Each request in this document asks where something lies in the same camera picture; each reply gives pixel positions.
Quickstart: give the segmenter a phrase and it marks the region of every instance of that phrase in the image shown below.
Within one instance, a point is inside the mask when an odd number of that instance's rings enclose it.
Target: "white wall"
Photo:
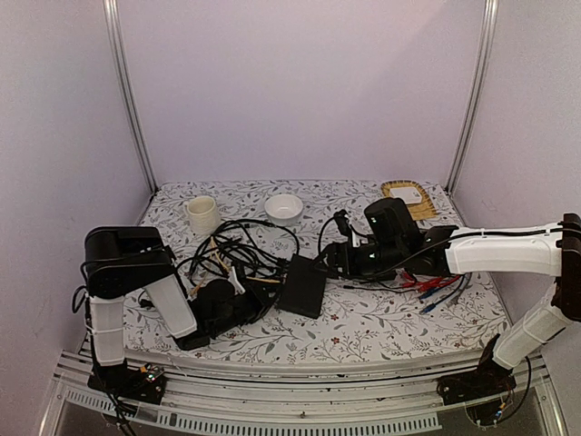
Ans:
[[[93,227],[130,224],[147,192],[100,0],[3,2],[0,14],[0,434],[32,434]]]
[[[444,182],[484,1],[119,2],[162,182]]]
[[[581,213],[581,3],[501,2],[482,103],[457,194],[471,225],[534,225]],[[499,275],[520,317],[547,279]],[[544,351],[571,434],[580,434],[581,329]]]

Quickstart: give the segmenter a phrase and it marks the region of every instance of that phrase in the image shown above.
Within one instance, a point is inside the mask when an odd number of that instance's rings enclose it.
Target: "metal rail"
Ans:
[[[468,108],[464,117],[464,123],[462,124],[458,147],[446,182],[446,190],[451,196],[454,195],[454,192],[458,188],[458,181],[468,153],[472,131],[474,130],[480,96],[482,95],[484,80],[488,69],[488,60],[492,51],[492,42],[497,22],[497,10],[498,0],[486,0],[476,72],[474,73],[474,81],[472,82],[472,90],[470,91]]]
[[[155,180],[155,174],[153,173],[152,162],[147,152],[147,147],[145,146],[143,130],[137,114],[135,99],[133,97],[133,89],[129,79],[127,60],[123,48],[117,1],[103,0],[103,5],[105,10],[105,21],[107,22],[107,31],[109,33],[109,42],[111,43],[111,51],[113,52],[115,71],[117,72],[117,78],[119,79],[119,87],[125,104],[127,120],[129,121],[129,126],[131,128],[135,151],[137,152],[137,157],[143,171],[145,182],[147,182],[150,192],[154,194],[157,192],[158,184]]]
[[[138,367],[143,360],[128,359]],[[246,434],[248,436],[358,436],[371,434],[403,435],[423,433],[440,427],[438,412],[464,407],[444,406],[435,392],[442,374],[463,371],[475,362],[468,353],[468,362],[434,365],[401,370],[376,369],[372,376],[353,372],[350,376],[315,379],[304,374],[279,374],[272,379],[249,380],[245,370],[232,377],[231,372],[215,372],[212,376],[200,368],[166,366],[166,393],[160,406],[139,404],[132,421],[166,429],[194,431],[196,434]],[[533,389],[541,389],[547,397],[543,411],[551,434],[562,432],[560,415],[556,418],[550,405],[554,397],[547,368],[537,355],[532,358]],[[113,414],[107,397],[86,387],[92,369],[86,345],[79,354],[63,352],[53,380],[59,388],[51,410],[46,414],[43,435],[52,435],[63,402],[69,401],[88,409]],[[526,384],[527,366],[515,369],[517,386]],[[485,399],[472,401],[482,402]]]

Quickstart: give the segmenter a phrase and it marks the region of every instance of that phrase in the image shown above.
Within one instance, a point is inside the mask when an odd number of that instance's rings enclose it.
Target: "white bowl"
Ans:
[[[287,227],[299,221],[302,201],[295,195],[280,193],[264,203],[264,211],[273,224]]]

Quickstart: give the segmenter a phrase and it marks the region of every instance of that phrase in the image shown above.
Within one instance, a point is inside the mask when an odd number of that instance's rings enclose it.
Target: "floral tablecloth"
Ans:
[[[168,183],[155,195],[142,224],[157,227],[181,260],[193,255],[203,239],[192,234],[184,201],[207,194],[216,199],[223,220],[266,219],[263,203],[269,196],[293,193],[301,198],[305,209],[292,230],[299,236],[300,253],[314,257],[322,223],[340,209],[350,213],[356,229],[369,232],[363,209],[382,197],[380,186],[381,182],[372,181]],[[433,183],[422,186],[435,204],[438,217],[419,222],[419,226],[460,224],[443,189]],[[266,249],[291,257],[294,245],[289,235],[261,227],[251,232]],[[342,239],[330,226],[323,246],[333,240]],[[211,345],[190,352],[177,348],[159,313],[141,309],[138,292],[134,292],[125,303],[125,346],[142,352],[233,362],[373,362],[474,350],[508,327],[497,291],[486,273],[473,274],[457,304],[441,304],[425,315],[419,313],[422,307],[438,299],[439,294],[420,302],[414,292],[346,290],[342,284],[328,281],[318,320],[274,307],[258,322],[226,332]]]

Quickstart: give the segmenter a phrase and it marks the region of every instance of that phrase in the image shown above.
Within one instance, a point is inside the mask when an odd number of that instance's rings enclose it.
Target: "plug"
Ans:
[[[424,307],[421,312],[419,313],[420,315],[425,315],[426,313],[430,313],[432,312],[434,309],[436,309],[436,304],[432,303],[432,304],[428,304],[426,307]]]
[[[349,220],[347,219],[347,211],[345,209],[342,209],[338,212],[335,212],[333,214],[333,219],[337,224],[339,233],[341,233],[343,236],[350,237],[351,229],[349,227]]]
[[[150,302],[149,300],[145,300],[144,298],[142,298],[139,301],[139,307],[141,307],[142,309],[152,309],[154,306],[153,306],[153,303],[152,302]]]
[[[420,301],[427,299],[428,297],[432,296],[433,294],[435,294],[437,291],[439,291],[442,288],[430,288],[427,291],[425,291],[424,293],[422,293],[418,298]]]

